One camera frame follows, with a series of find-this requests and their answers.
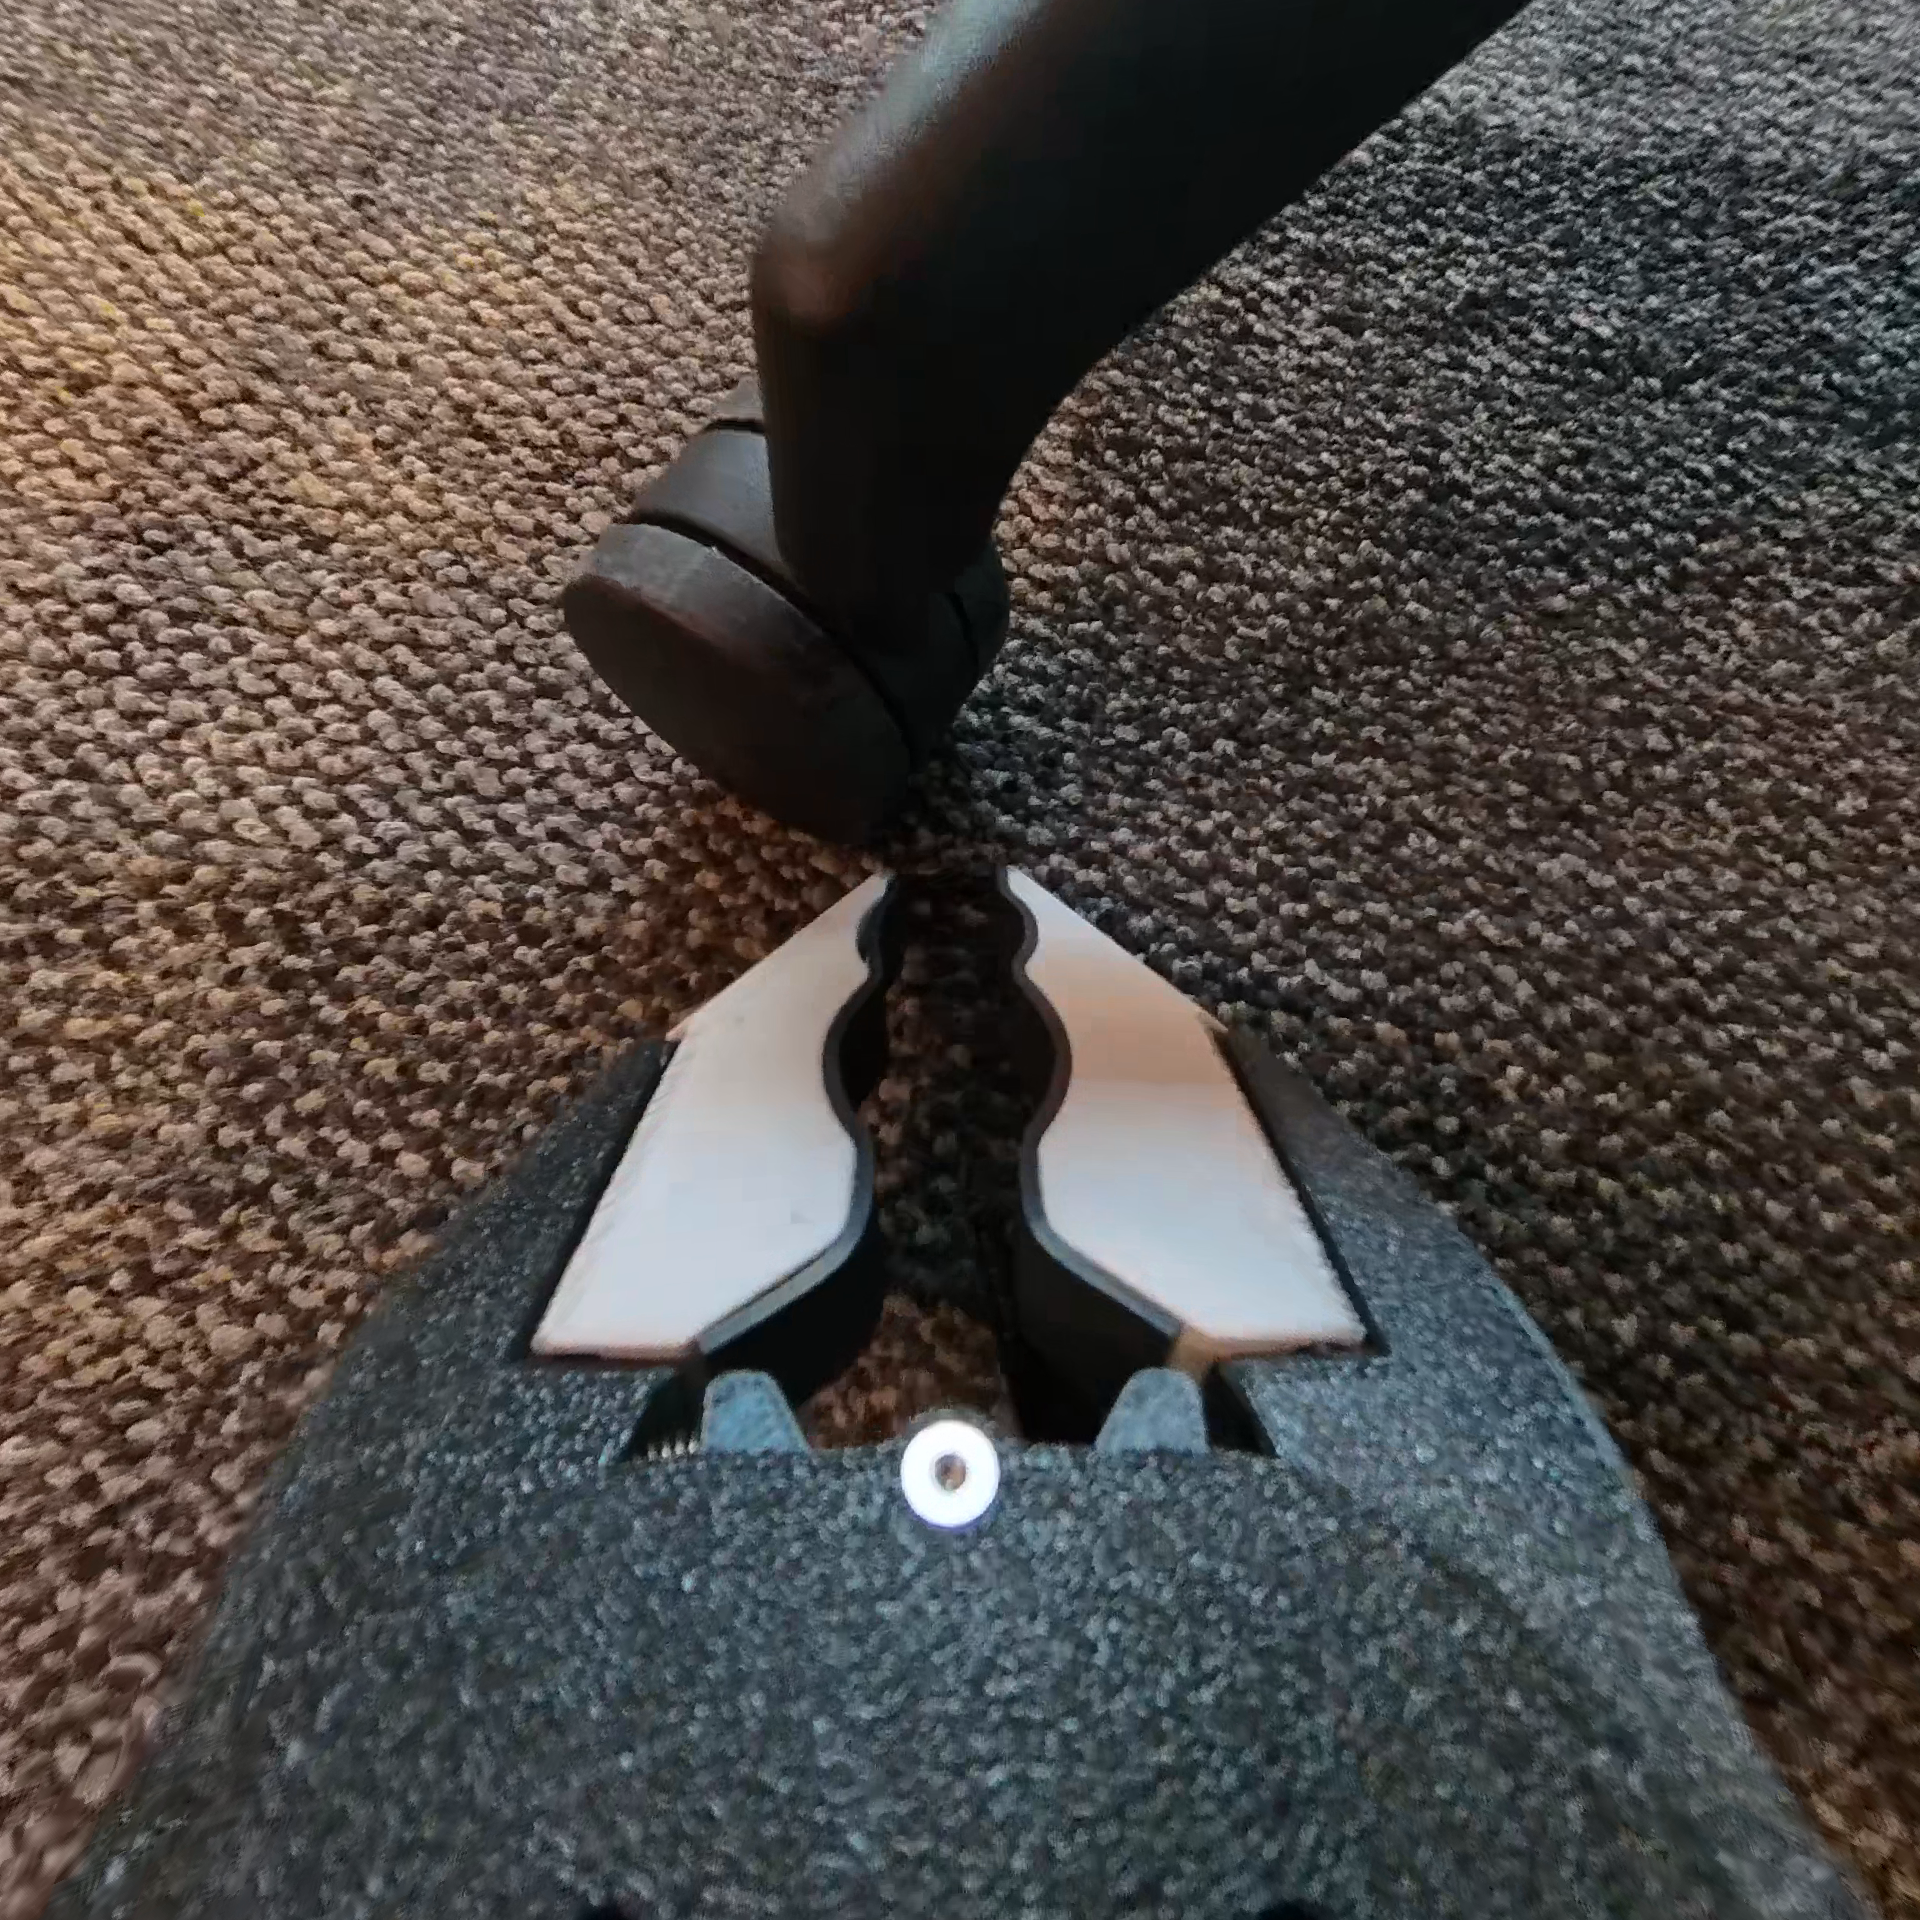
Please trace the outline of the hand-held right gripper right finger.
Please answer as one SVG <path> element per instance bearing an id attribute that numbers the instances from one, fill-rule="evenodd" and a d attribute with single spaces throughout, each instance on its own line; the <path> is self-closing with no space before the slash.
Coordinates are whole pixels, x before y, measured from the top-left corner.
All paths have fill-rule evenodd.
<path id="1" fill-rule="evenodd" d="M 1019 1141 L 1019 1343 L 1077 1415 L 1143 1370 L 1363 1348 L 1367 1329 L 1228 1033 L 1031 877 L 1012 981 L 1041 1092 Z"/>

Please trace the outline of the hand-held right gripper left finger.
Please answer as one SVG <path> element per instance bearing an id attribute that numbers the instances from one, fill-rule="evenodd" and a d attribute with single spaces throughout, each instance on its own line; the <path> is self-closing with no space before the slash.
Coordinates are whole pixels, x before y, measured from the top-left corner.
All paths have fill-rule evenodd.
<path id="1" fill-rule="evenodd" d="M 884 1253 L 860 1116 L 888 1063 L 898 887 L 869 877 L 685 1016 L 531 1351 L 801 1403 L 866 1347 Z"/>

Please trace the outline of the black chair caster wheel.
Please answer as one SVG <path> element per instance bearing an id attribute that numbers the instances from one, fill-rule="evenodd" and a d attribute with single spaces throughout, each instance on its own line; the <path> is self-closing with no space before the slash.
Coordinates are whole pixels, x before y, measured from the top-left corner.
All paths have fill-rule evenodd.
<path id="1" fill-rule="evenodd" d="M 561 597 L 597 678 L 706 778 L 788 829 L 862 847 L 999 652 L 1010 618 L 990 540 L 874 660 L 784 562 L 753 377 L 597 536 Z"/>

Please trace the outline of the black office chair leg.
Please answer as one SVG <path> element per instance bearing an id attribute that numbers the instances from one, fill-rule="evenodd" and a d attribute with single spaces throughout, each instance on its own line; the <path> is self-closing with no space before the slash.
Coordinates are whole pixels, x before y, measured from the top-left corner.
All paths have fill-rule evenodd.
<path id="1" fill-rule="evenodd" d="M 1082 377 L 1520 10 L 947 5 L 749 272 L 776 536 L 827 627 L 903 649 Z"/>

